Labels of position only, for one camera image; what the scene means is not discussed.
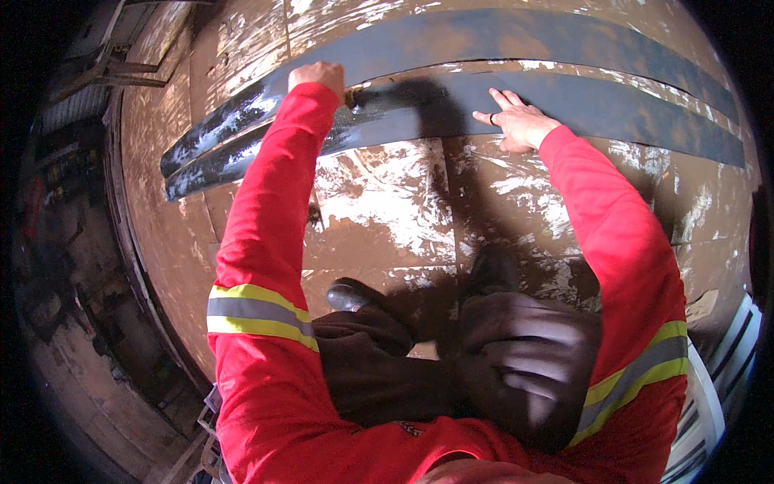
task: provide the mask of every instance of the gray reflective stripe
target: gray reflective stripe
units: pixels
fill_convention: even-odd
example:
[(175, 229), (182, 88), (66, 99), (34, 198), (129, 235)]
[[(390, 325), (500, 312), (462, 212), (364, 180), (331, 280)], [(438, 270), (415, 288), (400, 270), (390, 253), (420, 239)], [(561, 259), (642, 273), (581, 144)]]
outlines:
[(290, 324), (304, 336), (314, 336), (312, 325), (302, 323), (295, 313), (279, 304), (267, 300), (247, 299), (244, 297), (213, 297), (207, 302), (207, 316), (227, 316), (230, 318), (268, 319)]
[(610, 390), (610, 393), (605, 398), (583, 409), (577, 431), (582, 432), (586, 430), (605, 408), (623, 397), (626, 390), (632, 386), (635, 380), (652, 367), (669, 360), (685, 358), (687, 356), (688, 341), (684, 336), (667, 338), (643, 352), (624, 369), (623, 375), (621, 375), (621, 378), (615, 383), (615, 386), (613, 386), (613, 389)]

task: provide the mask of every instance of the black rubber strip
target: black rubber strip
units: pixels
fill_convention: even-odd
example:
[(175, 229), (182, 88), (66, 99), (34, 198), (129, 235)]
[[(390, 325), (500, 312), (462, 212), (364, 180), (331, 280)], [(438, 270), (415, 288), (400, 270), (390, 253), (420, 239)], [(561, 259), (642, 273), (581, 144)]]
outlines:
[(345, 68), (347, 86), (434, 64), (537, 59), (603, 67), (680, 88), (738, 122), (731, 93), (696, 64), (635, 30), (588, 15), (478, 9), (408, 15), (333, 40), (278, 67), (195, 125), (161, 159), (167, 178), (276, 112), (288, 73), (318, 60)]
[[(745, 165), (741, 141), (696, 113), (618, 82), (537, 71), (441, 74), (366, 88), (354, 94), (352, 112), (336, 112), (322, 154), (406, 139), (501, 132), (471, 117), (474, 110), (500, 111), (489, 88), (518, 92), (578, 135)], [(176, 172), (166, 180), (167, 199), (243, 178), (267, 129), (237, 138)]]

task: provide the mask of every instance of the floor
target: floor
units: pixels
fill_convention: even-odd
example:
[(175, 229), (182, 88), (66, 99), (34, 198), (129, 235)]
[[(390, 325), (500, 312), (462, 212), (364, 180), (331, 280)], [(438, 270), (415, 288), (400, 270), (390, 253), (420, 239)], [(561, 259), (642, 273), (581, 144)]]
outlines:
[[(205, 307), (214, 253), (239, 182), (168, 203), (161, 155), (230, 96), (317, 44), (376, 22), (438, 9), (435, 2), (237, 0), (216, 6), (170, 2), (156, 10), (128, 60), (161, 63), (151, 77), (164, 89), (126, 88), (122, 163), (142, 263), (187, 350), (208, 378), (214, 358), (205, 340)], [(487, 0), (476, 8), (546, 9), (592, 15), (636, 29), (729, 85), (717, 54), (677, 2)], [(402, 73), (476, 70), (444, 64)], [(600, 77), (659, 95), (718, 123), (745, 147), (746, 168), (614, 139), (589, 138), (640, 191), (670, 237), (689, 302), (711, 290), (689, 321), (709, 358), (748, 290), (748, 225), (760, 183), (755, 144), (742, 106), (736, 125), (682, 91), (628, 74), (584, 66), (509, 61), (504, 70), (541, 69)], [(387, 82), (377, 79), (374, 82)], [(302, 284), (313, 317), (326, 314), (324, 291), (336, 277), (358, 278), (395, 294), (398, 311), (424, 339), (449, 335), (457, 287), (483, 242), (512, 247), (522, 290), (588, 311), (599, 286), (577, 246), (561, 197), (536, 154), (498, 150), (500, 136), (418, 139), (350, 149), (319, 158), (310, 202), (320, 209), (305, 241)], [(432, 348), (418, 348), (428, 356)]]

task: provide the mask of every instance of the red long-sleeve shirt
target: red long-sleeve shirt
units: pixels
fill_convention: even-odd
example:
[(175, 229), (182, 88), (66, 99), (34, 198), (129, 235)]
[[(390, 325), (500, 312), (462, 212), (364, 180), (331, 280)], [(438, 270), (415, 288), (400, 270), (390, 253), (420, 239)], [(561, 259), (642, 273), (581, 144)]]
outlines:
[(412, 482), (441, 456), (462, 451), (577, 482), (657, 482), (687, 387), (685, 358), (662, 350), (685, 345), (678, 322), (685, 321), (683, 284), (639, 194), (563, 126), (539, 154), (599, 279), (603, 308), (586, 422), (573, 444), (546, 456), (485, 420), (439, 417), (362, 429), (339, 418), (300, 286), (316, 158), (336, 107), (334, 93), (320, 84), (301, 84), (285, 98), (238, 190), (217, 254), (208, 341), (223, 397), (217, 434), (233, 479)]

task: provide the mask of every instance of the reflective stripe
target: reflective stripe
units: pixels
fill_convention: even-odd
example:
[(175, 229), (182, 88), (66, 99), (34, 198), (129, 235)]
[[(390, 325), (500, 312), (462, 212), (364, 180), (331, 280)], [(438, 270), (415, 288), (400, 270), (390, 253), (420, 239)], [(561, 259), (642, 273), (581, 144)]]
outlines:
[(316, 339), (302, 335), (301, 331), (295, 326), (268, 319), (207, 316), (207, 331), (210, 333), (246, 333), (248, 335), (279, 336), (280, 338), (292, 339), (315, 352), (320, 352)]
[(207, 316), (228, 316), (239, 319), (258, 317), (295, 326), (302, 335), (314, 336), (312, 324), (299, 321), (294, 312), (266, 300), (243, 299), (241, 297), (210, 299), (207, 302)]
[(613, 412), (634, 400), (645, 385), (687, 374), (687, 356), (685, 323), (664, 324), (637, 359), (588, 390), (578, 431), (570, 446), (602, 429)]
[(309, 323), (312, 319), (309, 317), (309, 313), (303, 309), (293, 306), (287, 299), (282, 297), (279, 293), (273, 290), (264, 289), (263, 287), (254, 286), (252, 284), (242, 284), (241, 286), (234, 286), (230, 289), (220, 286), (212, 286), (210, 291), (210, 299), (218, 299), (222, 297), (240, 297), (244, 299), (257, 299), (268, 301), (269, 303), (277, 304), (284, 307), (288, 311), (295, 313), (296, 318), (303, 323)]
[(279, 293), (252, 284), (213, 286), (207, 302), (207, 331), (279, 336), (320, 352), (307, 311)]

